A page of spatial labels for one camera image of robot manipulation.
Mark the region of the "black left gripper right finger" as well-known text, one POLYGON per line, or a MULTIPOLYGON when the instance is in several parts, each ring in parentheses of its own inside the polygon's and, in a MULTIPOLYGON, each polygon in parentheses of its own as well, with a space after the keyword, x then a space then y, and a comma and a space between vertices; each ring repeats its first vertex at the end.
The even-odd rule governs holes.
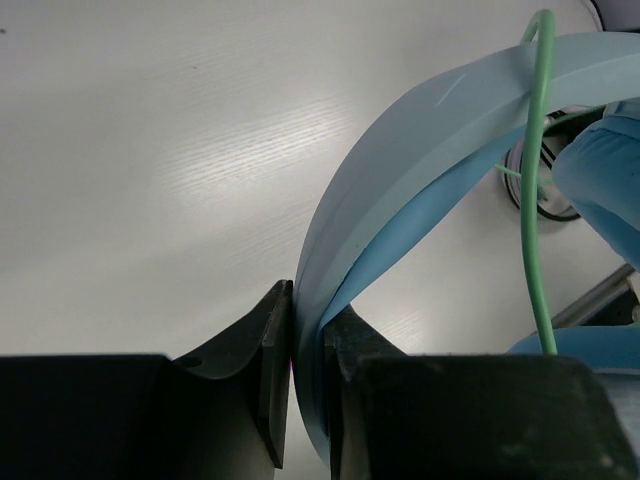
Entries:
POLYGON ((631 479, 603 382, 548 355, 412 356, 354 310, 323 330, 335 479, 631 479))

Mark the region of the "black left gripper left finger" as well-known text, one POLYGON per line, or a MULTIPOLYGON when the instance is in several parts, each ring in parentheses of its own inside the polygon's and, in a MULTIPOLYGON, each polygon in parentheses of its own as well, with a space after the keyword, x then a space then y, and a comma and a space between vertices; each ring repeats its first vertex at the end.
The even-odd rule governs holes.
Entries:
POLYGON ((292 285, 162 354, 5 356, 5 479, 270 479, 284 463, 292 285))

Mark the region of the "light blue headphones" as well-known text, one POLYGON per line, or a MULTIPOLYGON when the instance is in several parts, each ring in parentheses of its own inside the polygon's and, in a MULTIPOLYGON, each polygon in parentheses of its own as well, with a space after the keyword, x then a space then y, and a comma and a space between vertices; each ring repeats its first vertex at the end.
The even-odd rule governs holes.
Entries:
POLYGON ((405 93, 357 141, 321 198, 294 283, 293 368, 303 422, 323 461, 324 326, 522 138, 536 53, 535 43, 519 44, 405 93))

